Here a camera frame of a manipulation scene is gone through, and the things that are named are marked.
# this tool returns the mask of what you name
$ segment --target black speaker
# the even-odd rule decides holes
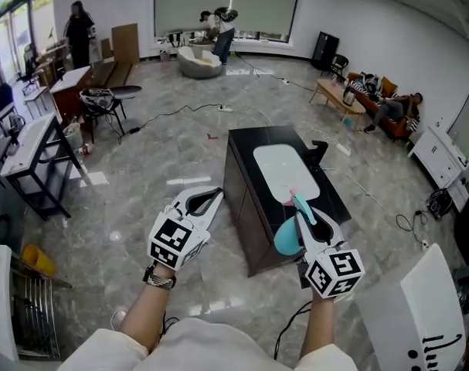
[[[317,46],[314,48],[311,64],[321,71],[330,71],[339,39],[327,33],[320,32]]]

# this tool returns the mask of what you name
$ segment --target yellow container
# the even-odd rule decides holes
[[[25,246],[22,259],[49,276],[53,276],[56,273],[56,265],[54,262],[34,244]]]

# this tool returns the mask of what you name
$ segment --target white armchair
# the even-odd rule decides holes
[[[179,67],[187,77],[210,78],[222,71],[222,64],[217,55],[210,51],[202,51],[202,58],[196,59],[191,47],[182,46],[178,49]]]

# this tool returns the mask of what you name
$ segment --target gray tile floor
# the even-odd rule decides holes
[[[315,68],[300,60],[246,59],[304,87],[313,88],[319,77]],[[321,165],[351,175],[394,216],[403,213],[410,218],[415,210],[424,209],[433,190],[418,164],[407,158],[403,143],[392,143],[381,130],[363,134],[344,127],[338,133],[342,114],[323,105],[322,96],[310,105],[310,91],[262,72],[257,76],[238,58],[230,58],[226,73],[211,80],[184,77],[177,62],[140,63],[128,83],[142,86],[143,92],[125,103],[125,130],[186,104],[193,108],[215,103],[238,105],[234,110],[249,106],[264,112],[274,124],[293,124],[308,146],[311,139],[323,138],[317,132],[307,132],[312,128],[331,138],[338,136],[351,156],[331,146]],[[366,117],[362,125],[368,122]],[[109,125],[104,120],[99,123],[94,150],[82,158],[96,184],[74,179],[67,187],[64,203],[73,217],[65,221],[58,215],[44,223],[28,213],[25,222],[25,242],[38,243],[55,260],[58,275],[73,285],[55,294],[59,337],[66,354],[96,328],[110,328],[114,311],[129,307],[135,299],[150,262],[145,254],[148,232],[157,213],[184,188],[166,185],[166,180],[210,176],[209,184],[221,186],[227,131],[266,125],[266,118],[256,110],[227,114],[205,107],[195,113],[183,110],[161,117],[140,132],[125,136],[119,145]],[[207,134],[217,139],[209,140]],[[362,287],[421,251],[411,234],[399,230],[395,219],[350,179],[335,171],[329,171],[328,176],[352,215],[342,228],[364,261],[367,274]],[[454,215],[441,221],[430,218],[417,230],[423,239],[439,243],[449,265],[456,267],[461,258],[453,223]],[[246,264],[225,203],[209,231],[209,245],[178,274],[168,315],[233,325],[273,353],[280,330],[310,293],[299,288],[294,265],[246,277]],[[352,298],[336,307],[336,343],[359,369],[378,369]],[[279,359],[289,366],[297,361],[306,321],[305,315],[299,316],[282,339]]]

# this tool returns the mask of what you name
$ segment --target standing person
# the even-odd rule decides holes
[[[387,116],[394,121],[403,117],[416,118],[420,114],[418,105],[423,101],[423,96],[416,92],[414,95],[398,96],[393,99],[381,99],[379,110],[376,112],[373,122],[364,129],[365,133],[373,132],[380,120]]]
[[[64,36],[70,40],[71,56],[75,69],[90,65],[90,37],[88,33],[93,20],[83,9],[79,0],[71,5],[71,16],[67,21]]]
[[[162,265],[145,272],[141,293],[120,331],[97,330],[59,371],[289,371],[271,359],[247,334],[228,325],[186,318],[160,339],[162,318],[175,272]],[[357,371],[334,345],[334,300],[313,293],[297,371]]]
[[[216,46],[213,53],[220,58],[222,65],[227,64],[227,57],[229,50],[234,39],[234,23],[233,20],[224,21],[216,13],[212,14],[210,11],[203,11],[200,15],[200,22],[207,21],[210,26],[208,39],[215,39],[217,37]]]

